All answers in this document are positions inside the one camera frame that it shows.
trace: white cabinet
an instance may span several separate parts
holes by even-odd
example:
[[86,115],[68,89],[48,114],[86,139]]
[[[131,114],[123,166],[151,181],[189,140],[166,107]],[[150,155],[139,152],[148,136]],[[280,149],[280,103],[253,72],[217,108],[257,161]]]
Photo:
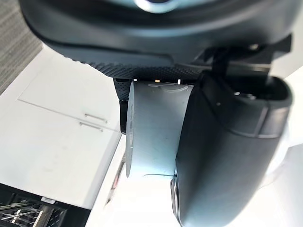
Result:
[[120,137],[16,101],[0,117],[0,183],[91,209]]
[[113,79],[89,65],[56,54],[19,100],[119,131],[119,100]]

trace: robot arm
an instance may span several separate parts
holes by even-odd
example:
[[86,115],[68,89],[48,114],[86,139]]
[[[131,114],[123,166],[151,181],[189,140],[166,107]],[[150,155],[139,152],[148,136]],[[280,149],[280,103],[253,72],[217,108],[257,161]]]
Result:
[[113,78],[128,138],[134,79],[194,85],[169,157],[175,216],[223,227],[240,213],[287,120],[292,95],[268,72],[290,51],[301,0],[19,1],[43,42]]

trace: black plastic housing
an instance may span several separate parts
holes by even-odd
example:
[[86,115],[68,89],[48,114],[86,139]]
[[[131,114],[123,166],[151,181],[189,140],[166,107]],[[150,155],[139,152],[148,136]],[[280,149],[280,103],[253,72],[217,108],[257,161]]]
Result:
[[206,72],[195,85],[177,158],[184,227],[223,227],[258,188],[284,130],[292,95],[278,78],[258,94],[239,94]]
[[109,0],[19,2],[35,34],[67,57],[156,67],[190,63],[209,47],[276,43],[290,34],[302,3],[217,0],[151,14]]

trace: cabinet handle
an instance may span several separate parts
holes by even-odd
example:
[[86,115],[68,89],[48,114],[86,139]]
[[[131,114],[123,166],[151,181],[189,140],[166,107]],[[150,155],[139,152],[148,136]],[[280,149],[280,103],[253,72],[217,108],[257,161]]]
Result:
[[88,127],[94,128],[94,129],[98,129],[98,130],[100,130],[101,132],[103,132],[103,129],[102,129],[102,128],[99,128],[99,127],[94,126],[94,125],[86,124],[86,123],[83,123],[83,122],[79,122],[79,125],[80,125],[80,126],[85,125],[85,126],[88,126]]
[[94,115],[91,115],[91,114],[88,114],[88,113],[84,114],[84,116],[85,116],[85,117],[92,117],[92,118],[96,118],[96,119],[98,119],[98,120],[104,121],[104,122],[105,122],[105,124],[107,124],[107,120],[106,120],[106,119],[104,119],[104,118],[97,117],[97,116],[94,116]]

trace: gray carpet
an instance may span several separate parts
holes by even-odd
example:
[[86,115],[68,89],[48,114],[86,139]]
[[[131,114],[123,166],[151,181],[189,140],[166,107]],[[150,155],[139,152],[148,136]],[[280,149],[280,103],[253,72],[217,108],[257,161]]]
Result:
[[26,26],[17,0],[0,0],[0,95],[41,51]]

